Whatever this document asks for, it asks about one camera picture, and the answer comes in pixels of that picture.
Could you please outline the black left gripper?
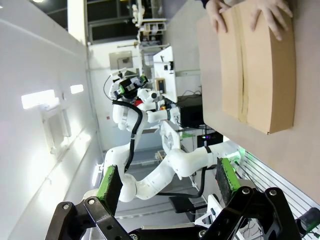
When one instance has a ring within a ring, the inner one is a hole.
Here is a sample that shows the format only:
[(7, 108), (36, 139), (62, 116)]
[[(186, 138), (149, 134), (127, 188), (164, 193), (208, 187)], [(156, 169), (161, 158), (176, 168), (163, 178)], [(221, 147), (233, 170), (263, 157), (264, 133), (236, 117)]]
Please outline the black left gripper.
[(121, 80), (118, 84), (118, 98), (133, 99), (137, 96), (138, 88), (143, 88), (148, 79), (146, 76), (141, 75), (140, 77), (128, 77)]

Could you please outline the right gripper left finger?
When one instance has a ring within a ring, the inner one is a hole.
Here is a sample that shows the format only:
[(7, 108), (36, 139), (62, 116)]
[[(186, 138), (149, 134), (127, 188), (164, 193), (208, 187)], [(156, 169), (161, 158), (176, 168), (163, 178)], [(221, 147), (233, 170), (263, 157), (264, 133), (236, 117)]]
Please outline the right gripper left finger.
[(118, 167), (109, 166), (97, 193), (77, 205), (62, 201), (56, 206), (45, 240), (81, 240), (91, 228), (105, 240), (132, 240), (115, 218), (122, 186)]

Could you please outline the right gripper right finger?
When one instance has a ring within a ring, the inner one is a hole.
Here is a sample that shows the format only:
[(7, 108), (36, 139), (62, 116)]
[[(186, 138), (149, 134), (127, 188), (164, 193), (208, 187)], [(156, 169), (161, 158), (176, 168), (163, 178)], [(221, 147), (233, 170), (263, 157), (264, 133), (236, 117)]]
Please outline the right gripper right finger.
[(283, 191), (278, 187), (264, 192), (242, 186), (227, 158), (218, 158), (216, 181), (226, 206), (200, 240), (233, 240), (246, 219), (255, 219), (263, 240), (302, 240)]

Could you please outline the brown cardboard box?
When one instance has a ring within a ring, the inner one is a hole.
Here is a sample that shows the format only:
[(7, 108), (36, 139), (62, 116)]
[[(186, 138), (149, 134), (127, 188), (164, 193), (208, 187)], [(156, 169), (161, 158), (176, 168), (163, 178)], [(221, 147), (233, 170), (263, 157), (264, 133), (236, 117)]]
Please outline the brown cardboard box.
[[(247, 125), (265, 134), (293, 126), (296, 103), (296, 50), (292, 19), (285, 15), (288, 31), (281, 30), (278, 41), (263, 15), (256, 29), (250, 28), (252, 0), (240, 5), (247, 57)], [(240, 47), (237, 43), (235, 6), (222, 15), (227, 32), (218, 33), (222, 82), (222, 110), (238, 119)]]

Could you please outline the white fan housing box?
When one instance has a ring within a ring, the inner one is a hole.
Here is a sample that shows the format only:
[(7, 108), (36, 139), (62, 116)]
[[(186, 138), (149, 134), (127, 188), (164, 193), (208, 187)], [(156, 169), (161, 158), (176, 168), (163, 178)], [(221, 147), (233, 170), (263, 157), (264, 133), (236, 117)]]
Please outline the white fan housing box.
[(181, 149), (180, 127), (171, 121), (163, 120), (160, 125), (162, 148), (166, 154), (172, 149)]

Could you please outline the person's right hand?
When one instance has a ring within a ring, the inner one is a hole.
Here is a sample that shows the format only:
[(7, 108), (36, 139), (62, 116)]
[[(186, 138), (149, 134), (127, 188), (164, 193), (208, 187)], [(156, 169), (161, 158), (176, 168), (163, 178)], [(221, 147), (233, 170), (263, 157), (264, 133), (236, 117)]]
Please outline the person's right hand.
[(222, 30), (225, 33), (228, 31), (222, 13), (229, 8), (229, 5), (220, 0), (208, 0), (206, 3), (205, 9), (207, 11), (210, 23), (216, 33), (218, 33), (219, 30)]

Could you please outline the person's left hand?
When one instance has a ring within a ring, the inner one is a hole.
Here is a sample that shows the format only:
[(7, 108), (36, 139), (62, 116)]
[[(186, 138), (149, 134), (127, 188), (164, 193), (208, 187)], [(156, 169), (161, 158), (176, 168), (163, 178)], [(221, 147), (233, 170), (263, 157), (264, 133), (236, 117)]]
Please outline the person's left hand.
[(252, 0), (252, 2), (254, 8), (250, 18), (250, 29), (253, 32), (256, 30), (258, 19), (262, 13), (275, 38), (281, 41), (282, 36), (276, 22), (278, 22), (285, 31), (289, 30), (280, 12), (280, 10), (282, 10), (287, 16), (292, 18), (293, 12), (290, 10), (288, 4), (285, 0)]

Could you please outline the tall white equipment cabinet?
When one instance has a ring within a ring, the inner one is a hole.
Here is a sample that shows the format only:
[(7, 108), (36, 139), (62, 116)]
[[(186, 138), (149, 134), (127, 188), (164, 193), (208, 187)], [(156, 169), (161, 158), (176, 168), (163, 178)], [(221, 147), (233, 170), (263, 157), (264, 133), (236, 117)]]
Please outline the tall white equipment cabinet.
[(178, 96), (173, 49), (171, 46), (168, 46), (153, 56), (153, 67), (155, 78), (164, 79), (165, 93), (163, 93), (163, 96), (176, 103)]

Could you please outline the black computer tower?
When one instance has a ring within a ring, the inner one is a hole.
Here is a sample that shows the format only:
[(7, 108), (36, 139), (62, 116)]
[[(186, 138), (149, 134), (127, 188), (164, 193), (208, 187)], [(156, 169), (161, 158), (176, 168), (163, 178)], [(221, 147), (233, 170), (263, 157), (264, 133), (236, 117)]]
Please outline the black computer tower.
[(215, 144), (220, 144), (223, 142), (223, 135), (219, 132), (212, 132), (208, 134), (197, 136), (197, 147), (211, 146)]

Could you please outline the background shelving rack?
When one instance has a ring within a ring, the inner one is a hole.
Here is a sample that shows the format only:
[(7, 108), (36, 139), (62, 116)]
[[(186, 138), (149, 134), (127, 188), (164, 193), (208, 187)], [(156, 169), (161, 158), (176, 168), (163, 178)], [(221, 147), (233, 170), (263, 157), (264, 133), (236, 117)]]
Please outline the background shelving rack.
[(143, 47), (160, 46), (166, 30), (166, 18), (146, 18), (138, 28), (137, 39)]

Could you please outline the small rectangular ceiling light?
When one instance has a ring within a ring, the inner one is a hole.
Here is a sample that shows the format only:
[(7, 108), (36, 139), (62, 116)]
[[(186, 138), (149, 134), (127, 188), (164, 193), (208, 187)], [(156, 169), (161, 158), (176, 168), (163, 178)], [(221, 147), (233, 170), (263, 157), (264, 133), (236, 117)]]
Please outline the small rectangular ceiling light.
[(84, 86), (82, 84), (75, 84), (70, 86), (70, 93), (72, 95), (82, 93), (84, 91)]

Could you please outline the beige tape strip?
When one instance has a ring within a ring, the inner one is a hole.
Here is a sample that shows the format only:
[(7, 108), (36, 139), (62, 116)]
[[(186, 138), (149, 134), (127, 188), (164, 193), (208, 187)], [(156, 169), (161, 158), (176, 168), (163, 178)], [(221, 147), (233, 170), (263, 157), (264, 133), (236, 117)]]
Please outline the beige tape strip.
[(240, 122), (248, 123), (248, 107), (249, 107), (249, 95), (248, 95), (248, 65), (247, 65), (247, 50), (245, 47), (245, 32), (243, 26), (243, 19), (240, 9), (240, 4), (234, 8), (235, 19), (235, 33), (238, 37), (237, 43), (239, 45), (239, 63), (241, 74), (239, 79), (239, 94), (238, 94), (238, 119)]

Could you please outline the large rectangular ceiling light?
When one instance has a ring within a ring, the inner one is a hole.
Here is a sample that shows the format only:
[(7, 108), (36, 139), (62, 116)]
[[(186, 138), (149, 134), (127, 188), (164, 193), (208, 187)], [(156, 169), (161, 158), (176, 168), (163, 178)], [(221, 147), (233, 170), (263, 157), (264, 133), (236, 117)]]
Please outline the large rectangular ceiling light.
[(34, 92), (21, 96), (23, 109), (30, 109), (38, 105), (48, 104), (56, 98), (53, 89)]

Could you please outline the grey framed wall board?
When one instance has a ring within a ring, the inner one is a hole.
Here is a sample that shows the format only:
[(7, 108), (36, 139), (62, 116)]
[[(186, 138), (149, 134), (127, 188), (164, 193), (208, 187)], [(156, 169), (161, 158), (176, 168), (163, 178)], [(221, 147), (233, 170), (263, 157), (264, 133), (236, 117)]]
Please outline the grey framed wall board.
[(109, 63), (111, 70), (119, 70), (123, 68), (133, 68), (132, 51), (119, 51), (109, 54)]

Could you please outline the slotted aluminium base plate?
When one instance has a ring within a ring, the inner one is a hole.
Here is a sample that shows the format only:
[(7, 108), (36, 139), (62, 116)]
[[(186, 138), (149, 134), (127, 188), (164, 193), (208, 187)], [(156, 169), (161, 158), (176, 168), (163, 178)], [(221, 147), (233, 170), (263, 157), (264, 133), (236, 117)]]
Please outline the slotted aluminium base plate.
[(318, 203), (243, 148), (237, 149), (232, 164), (239, 176), (252, 181), (258, 190), (280, 188), (294, 218), (302, 216), (311, 208), (320, 210)]

